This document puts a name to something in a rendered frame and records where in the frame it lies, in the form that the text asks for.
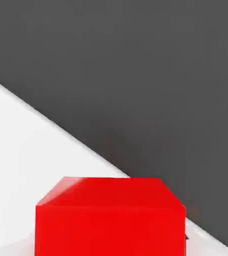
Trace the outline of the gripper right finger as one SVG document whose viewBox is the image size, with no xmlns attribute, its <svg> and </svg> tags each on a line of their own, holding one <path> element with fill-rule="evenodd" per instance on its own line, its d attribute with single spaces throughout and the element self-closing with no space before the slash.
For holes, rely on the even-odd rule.
<svg viewBox="0 0 228 256">
<path fill-rule="evenodd" d="M 190 233 L 186 236 L 186 256 L 228 256 L 228 246 L 207 233 Z"/>
</svg>

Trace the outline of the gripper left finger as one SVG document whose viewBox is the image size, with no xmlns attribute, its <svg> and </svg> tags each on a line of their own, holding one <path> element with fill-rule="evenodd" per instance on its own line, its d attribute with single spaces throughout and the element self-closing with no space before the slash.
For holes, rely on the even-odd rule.
<svg viewBox="0 0 228 256">
<path fill-rule="evenodd" d="M 0 256 L 35 256 L 35 244 L 30 239 L 22 239 L 21 241 L 0 247 Z"/>
</svg>

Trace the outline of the small red cube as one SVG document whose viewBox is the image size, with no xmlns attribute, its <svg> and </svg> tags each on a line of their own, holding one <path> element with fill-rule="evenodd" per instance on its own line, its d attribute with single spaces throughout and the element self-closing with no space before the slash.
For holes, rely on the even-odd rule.
<svg viewBox="0 0 228 256">
<path fill-rule="evenodd" d="M 35 256 L 185 256 L 185 218 L 160 179 L 64 177 L 36 205 Z"/>
</svg>

